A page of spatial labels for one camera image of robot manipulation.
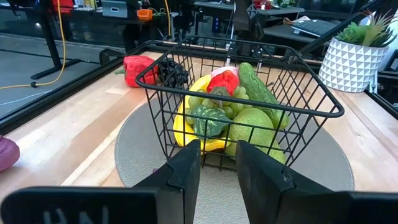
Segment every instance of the desk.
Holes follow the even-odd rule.
[[[204,15],[218,17],[221,19],[229,19],[231,17],[231,11],[234,9],[233,4],[219,4],[218,2],[195,1],[193,5],[199,7],[200,11],[203,12]],[[297,15],[300,12],[304,12],[304,9],[300,7],[287,7],[282,9],[259,9],[257,11],[259,15],[262,16],[263,21],[266,21],[266,19],[270,16],[288,17],[289,19],[294,20],[297,18]],[[198,24],[199,19],[197,16],[195,20],[195,35],[198,35]]]
[[[287,45],[294,49],[301,49],[305,45],[313,42],[316,38],[306,34],[294,34],[292,26],[282,24],[278,26],[263,28],[264,39],[262,42],[268,44],[281,44]],[[323,43],[316,51],[319,55],[325,50],[325,47],[329,46],[329,41]],[[276,52],[277,55],[284,55],[285,52]]]
[[[228,10],[228,11],[234,9],[233,4],[222,4],[222,3],[220,4],[218,2],[195,1],[193,5],[198,7],[208,7],[208,8]],[[304,9],[300,7],[286,7],[281,9],[258,10],[258,13],[264,16],[280,16],[284,14],[293,14],[300,12],[304,12]]]
[[[201,64],[200,58],[192,60]],[[273,68],[271,73],[279,71]],[[324,128],[344,150],[355,189],[398,191],[398,121],[365,93],[331,92],[345,114],[329,119]],[[122,75],[111,72],[8,134],[21,148],[21,158],[0,173],[0,201],[15,189],[33,185],[123,187],[114,161],[116,136],[125,119],[146,101],[142,88],[126,86]]]
[[[103,16],[102,11],[81,11],[81,10],[71,10],[71,17],[77,19],[78,21],[87,21],[91,20],[97,24],[111,23],[116,25],[128,25],[128,24],[137,24],[142,26],[149,26],[149,39],[156,40],[157,39],[157,26],[154,20],[151,21],[140,21],[137,17],[137,14],[134,13],[133,17],[130,18],[120,18],[120,17],[109,17]]]

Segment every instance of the red bell pepper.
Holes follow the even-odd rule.
[[[225,87],[230,96],[234,95],[234,90],[239,85],[239,78],[230,70],[213,77],[207,86],[207,92],[211,93],[214,87]]]

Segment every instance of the yellow cable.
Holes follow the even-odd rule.
[[[65,69],[65,62],[66,62],[66,58],[67,58],[67,47],[65,45],[65,36],[63,35],[63,29],[62,29],[60,0],[57,0],[57,2],[58,2],[58,17],[60,18],[60,30],[61,30],[62,46],[63,46],[62,68],[61,68],[60,74],[58,75],[58,77],[56,79],[54,79],[51,82],[47,82],[47,83],[36,83],[37,86],[45,86],[45,85],[51,85],[51,84],[55,83],[56,81],[58,81],[61,78],[63,70]],[[4,86],[4,87],[0,87],[0,90],[4,90],[4,89],[8,89],[8,88],[19,88],[19,87],[31,87],[31,85],[26,84],[26,85]]]
[[[169,22],[169,35],[172,35],[172,27],[170,26],[170,12],[169,12],[169,5],[167,4],[167,0],[164,0],[166,4],[166,12],[167,12],[167,21]]]

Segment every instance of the wooden table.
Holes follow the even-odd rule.
[[[345,114],[324,128],[347,155],[356,190],[398,191],[398,121],[365,93],[331,92]],[[123,187],[115,139],[124,120],[146,101],[142,88],[130,88],[122,75],[111,73],[7,135],[19,145],[21,158],[0,173],[0,201],[33,185]]]

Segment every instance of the green cucumber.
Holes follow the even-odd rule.
[[[257,77],[251,64],[244,62],[239,66],[239,81],[240,85],[246,88],[246,94],[249,96],[250,100],[279,104],[276,97],[269,91],[260,78]],[[274,128],[278,127],[283,111],[264,107],[257,108],[268,115]],[[288,125],[289,117],[285,113],[279,129],[285,129]]]

